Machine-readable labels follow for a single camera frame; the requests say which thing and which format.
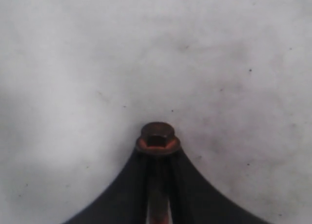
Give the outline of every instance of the gray floor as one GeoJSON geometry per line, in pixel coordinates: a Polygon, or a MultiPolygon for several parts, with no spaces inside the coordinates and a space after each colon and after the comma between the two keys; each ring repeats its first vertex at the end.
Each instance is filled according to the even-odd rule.
{"type": "Polygon", "coordinates": [[[312,0],[0,0],[0,223],[59,224],[168,121],[225,195],[312,221],[312,0]]]}

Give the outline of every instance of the rusty bolt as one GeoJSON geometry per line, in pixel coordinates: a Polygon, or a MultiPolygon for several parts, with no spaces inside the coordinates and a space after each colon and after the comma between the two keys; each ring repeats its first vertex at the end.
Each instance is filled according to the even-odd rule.
{"type": "Polygon", "coordinates": [[[180,149],[180,140],[175,136],[174,128],[165,122],[151,122],[143,126],[141,136],[136,141],[138,151],[165,156],[180,149]]]}

